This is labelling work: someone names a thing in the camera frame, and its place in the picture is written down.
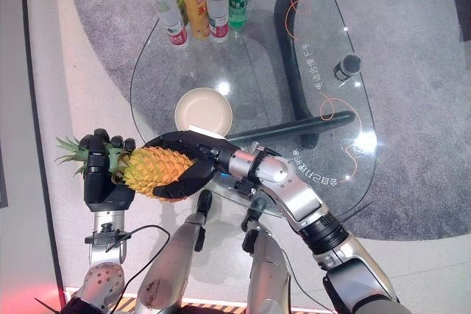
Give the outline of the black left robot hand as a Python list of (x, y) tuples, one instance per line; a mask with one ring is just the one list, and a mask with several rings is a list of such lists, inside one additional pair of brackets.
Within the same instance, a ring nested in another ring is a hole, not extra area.
[(92, 212), (128, 210), (135, 198), (135, 191), (124, 184), (116, 184), (110, 171), (112, 153), (106, 147), (133, 151), (135, 140), (116, 135), (109, 137), (105, 129), (99, 128), (79, 142), (79, 150), (87, 151), (84, 179), (84, 201)]

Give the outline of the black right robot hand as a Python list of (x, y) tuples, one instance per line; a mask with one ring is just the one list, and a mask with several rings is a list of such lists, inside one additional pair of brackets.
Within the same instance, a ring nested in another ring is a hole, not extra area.
[(201, 190), (218, 171), (229, 172), (230, 158), (240, 148), (224, 138), (187, 131), (168, 132), (145, 144), (177, 151), (194, 161), (175, 182), (154, 188), (153, 194), (165, 199), (177, 200)]

